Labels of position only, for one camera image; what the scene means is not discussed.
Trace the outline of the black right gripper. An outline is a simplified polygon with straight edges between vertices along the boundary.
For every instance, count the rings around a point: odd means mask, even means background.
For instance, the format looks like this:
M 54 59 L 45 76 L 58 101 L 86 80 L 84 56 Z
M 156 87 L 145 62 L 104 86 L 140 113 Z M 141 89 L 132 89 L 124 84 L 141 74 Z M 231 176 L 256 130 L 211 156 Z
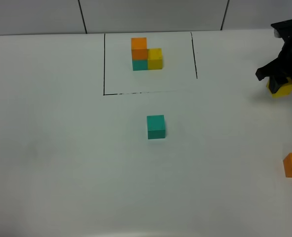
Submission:
M 282 38 L 284 45 L 278 58 L 267 65 L 256 70 L 256 77 L 259 81 L 269 78 L 272 85 L 283 85 L 288 82 L 286 72 L 290 72 L 288 77 L 292 81 L 292 19 L 271 24 L 278 38 Z

